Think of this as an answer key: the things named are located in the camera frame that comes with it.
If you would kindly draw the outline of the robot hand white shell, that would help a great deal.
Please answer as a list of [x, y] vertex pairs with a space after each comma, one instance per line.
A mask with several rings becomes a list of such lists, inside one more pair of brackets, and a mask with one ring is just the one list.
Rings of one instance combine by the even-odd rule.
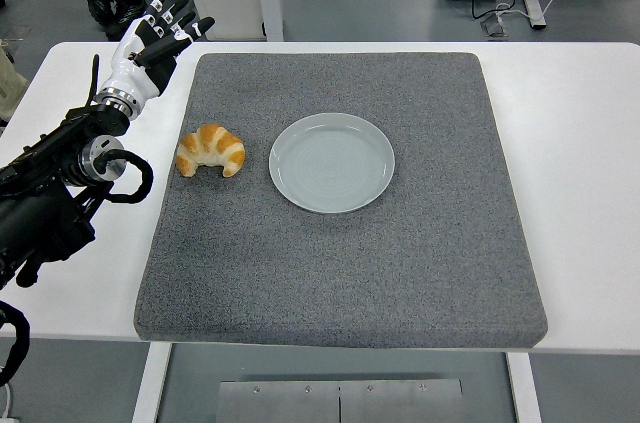
[[161, 95], [176, 69], [178, 56], [203, 38], [215, 19], [200, 20], [187, 6], [190, 0], [152, 0], [135, 18], [111, 61], [112, 73], [101, 85], [97, 99], [121, 95], [142, 106]]

